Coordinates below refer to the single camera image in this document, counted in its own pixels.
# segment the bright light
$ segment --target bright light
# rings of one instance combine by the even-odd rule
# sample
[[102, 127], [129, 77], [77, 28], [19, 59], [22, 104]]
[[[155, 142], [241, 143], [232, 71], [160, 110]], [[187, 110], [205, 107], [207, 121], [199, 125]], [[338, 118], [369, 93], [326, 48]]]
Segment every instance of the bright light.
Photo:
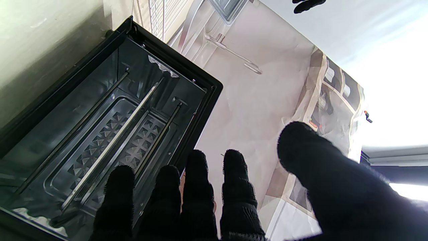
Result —
[[428, 202], [428, 186], [390, 183], [391, 188], [403, 197]]

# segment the finger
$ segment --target finger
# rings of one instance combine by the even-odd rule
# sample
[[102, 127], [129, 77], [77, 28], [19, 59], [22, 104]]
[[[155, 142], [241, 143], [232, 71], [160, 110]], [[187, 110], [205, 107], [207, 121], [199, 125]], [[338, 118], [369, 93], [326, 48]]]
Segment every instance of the finger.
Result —
[[223, 161], [224, 204], [245, 202], [257, 207], [254, 189], [248, 181], [247, 164], [239, 151], [227, 150]]
[[394, 220], [386, 215], [405, 219], [406, 214], [397, 214], [404, 208], [390, 208], [397, 196], [379, 175], [346, 158], [308, 125], [287, 125], [277, 148], [281, 165], [308, 189], [324, 232], [385, 226], [385, 222]]
[[297, 7], [294, 9], [294, 13], [302, 13], [304, 11], [308, 11], [309, 9], [325, 3], [326, 0], [307, 0], [302, 2], [301, 4], [297, 5]]
[[110, 173], [104, 188], [104, 201], [95, 215], [90, 240], [104, 239], [105, 235], [132, 237], [134, 178], [134, 172], [129, 166], [118, 166]]
[[227, 150], [223, 161], [223, 214], [221, 235], [225, 239], [234, 233], [264, 237], [257, 215], [254, 188], [248, 181], [247, 165], [239, 151]]
[[180, 175], [174, 166], [160, 169], [155, 188], [141, 217], [138, 236], [177, 238], [181, 196], [178, 189]]
[[205, 154], [194, 150], [187, 158], [183, 206], [180, 217], [182, 238], [216, 239], [214, 191], [208, 181]]

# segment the metal rod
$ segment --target metal rod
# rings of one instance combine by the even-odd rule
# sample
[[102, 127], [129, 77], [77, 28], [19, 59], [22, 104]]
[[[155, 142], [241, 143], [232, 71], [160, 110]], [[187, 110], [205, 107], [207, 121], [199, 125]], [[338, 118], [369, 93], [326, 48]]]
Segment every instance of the metal rod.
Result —
[[162, 9], [162, 41], [165, 42], [165, 0], [163, 0], [163, 9]]
[[205, 34], [205, 38], [207, 39], [208, 42], [214, 44], [215, 46], [224, 49], [226, 51], [228, 51], [229, 53], [233, 54], [234, 56], [244, 60], [244, 66], [247, 67], [248, 69], [250, 69], [251, 71], [253, 71], [256, 74], [263, 74], [263, 71], [252, 61], [250, 61], [249, 59], [247, 59], [246, 57], [237, 54], [236, 52], [232, 51], [231, 49], [229, 49], [226, 45], [218, 42], [215, 38], [213, 38], [210, 35]]
[[77, 133], [77, 131], [85, 124], [85, 122], [92, 117], [92, 115], [101, 107], [101, 105], [107, 100], [108, 97], [112, 94], [112, 92], [119, 86], [119, 84], [128, 76], [129, 68], [126, 68], [125, 73], [122, 77], [113, 84], [112, 87], [102, 96], [102, 98], [95, 103], [95, 105], [86, 113], [83, 118], [73, 127], [73, 129], [68, 132], [68, 134], [61, 140], [61, 142], [56, 145], [56, 147], [52, 150], [48, 157], [36, 168], [35, 171], [31, 173], [31, 175], [21, 184], [21, 186], [14, 192], [15, 195], [20, 195], [28, 185], [45, 169], [45, 167], [51, 162], [51, 160], [62, 150], [65, 143]]
[[101, 163], [101, 161], [110, 152], [110, 150], [113, 148], [113, 146], [116, 144], [116, 142], [121, 138], [123, 132], [129, 128], [131, 121], [137, 116], [137, 113], [141, 111], [144, 104], [147, 102], [147, 100], [150, 98], [150, 96], [152, 96], [153, 92], [156, 90], [156, 88], [159, 86], [159, 84], [162, 82], [162, 80], [163, 80], [163, 78], [159, 82], [157, 82], [156, 84], [153, 85], [153, 87], [149, 90], [149, 92], [144, 97], [144, 99], [140, 102], [140, 104], [137, 106], [137, 108], [135, 108], [135, 111], [126, 120], [125, 124], [119, 129], [117, 134], [113, 137], [111, 142], [104, 149], [104, 151], [101, 153], [101, 155], [97, 158], [97, 160], [94, 162], [94, 164], [88, 170], [88, 172], [83, 176], [83, 178], [80, 180], [80, 182], [77, 184], [77, 186], [71, 191], [71, 194], [67, 197], [67, 199], [61, 205], [62, 210], [65, 210], [70, 205], [71, 201], [75, 198], [75, 196], [81, 190], [83, 185], [86, 184], [87, 180], [89, 179], [91, 174], [94, 172], [95, 168]]
[[153, 146], [150, 148], [149, 153], [147, 153], [146, 157], [144, 158], [144, 160], [141, 162], [140, 167], [137, 170], [137, 173], [135, 174], [135, 177], [138, 178], [140, 173], [143, 171], [144, 165], [146, 164], [146, 162], [149, 160], [150, 156], [152, 155], [152, 153], [154, 152], [154, 150], [156, 149], [157, 145], [160, 143], [160, 141], [162, 140], [163, 136], [165, 135], [166, 131], [168, 130], [169, 126], [171, 125], [173, 119], [175, 118], [175, 116], [178, 113], [178, 110], [181, 108], [181, 106], [183, 105], [182, 102], [180, 102], [177, 107], [175, 108], [174, 112], [172, 113], [171, 117], [168, 119], [167, 123], [165, 124], [165, 127], [162, 129], [162, 132], [160, 133], [160, 135], [156, 138], [155, 143], [153, 144]]

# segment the black glove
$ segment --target black glove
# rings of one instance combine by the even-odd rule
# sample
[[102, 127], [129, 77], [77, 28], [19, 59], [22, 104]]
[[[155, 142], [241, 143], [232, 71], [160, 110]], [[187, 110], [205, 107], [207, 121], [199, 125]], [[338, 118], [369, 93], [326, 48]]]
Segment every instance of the black glove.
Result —
[[294, 9], [294, 13], [301, 13], [304, 11], [308, 11], [309, 9], [315, 7], [316, 5], [321, 5], [325, 3], [326, 0], [293, 0], [293, 3], [300, 3]]
[[[222, 240], [265, 241], [254, 188], [241, 153], [228, 150], [223, 162]], [[183, 206], [180, 213], [180, 175], [174, 166], [160, 169], [149, 203], [139, 222], [138, 241], [218, 241], [214, 191], [208, 181], [205, 154], [194, 150], [187, 158]], [[97, 211], [91, 241], [132, 239], [134, 173], [119, 166], [110, 174], [105, 199]]]

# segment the black frame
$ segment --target black frame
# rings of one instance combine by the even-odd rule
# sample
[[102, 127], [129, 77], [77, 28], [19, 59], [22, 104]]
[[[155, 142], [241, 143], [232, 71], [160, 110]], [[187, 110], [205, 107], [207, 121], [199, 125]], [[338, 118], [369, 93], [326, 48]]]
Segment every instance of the black frame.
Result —
[[[2, 147], [0, 157], [8, 153], [34, 126], [110, 56], [127, 37], [130, 37], [184, 77], [195, 80], [195, 83], [207, 92], [170, 161], [170, 164], [175, 165], [180, 172], [183, 172], [186, 165], [186, 157], [195, 147], [220, 96], [223, 85], [186, 57], [137, 25], [132, 19], [132, 16], [126, 19], [116, 31], [110, 33], [102, 43], [79, 61], [55, 85], [45, 91], [34, 104], [28, 106], [0, 131], [0, 146]], [[3, 210], [0, 210], [0, 228], [6, 228], [15, 235], [20, 234], [22, 238], [41, 241], [60, 240]]]

